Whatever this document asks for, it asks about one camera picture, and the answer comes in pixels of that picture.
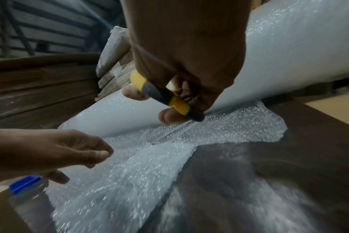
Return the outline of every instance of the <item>hand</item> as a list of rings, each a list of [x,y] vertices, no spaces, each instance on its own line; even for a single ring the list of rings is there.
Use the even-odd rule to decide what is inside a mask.
[[[175,92],[199,111],[208,110],[234,83],[245,59],[248,0],[124,0],[136,69],[158,87]],[[122,94],[148,97],[132,85]],[[164,124],[186,121],[174,108],[159,113]]]
[[[0,181],[43,175],[57,183],[69,178],[59,168],[93,168],[113,154],[101,138],[74,130],[0,129]]]

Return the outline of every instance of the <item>brown table surface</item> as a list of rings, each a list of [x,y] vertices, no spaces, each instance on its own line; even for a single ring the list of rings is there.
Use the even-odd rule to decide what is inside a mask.
[[[143,232],[349,232],[349,125],[293,100],[264,101],[276,143],[198,147]]]

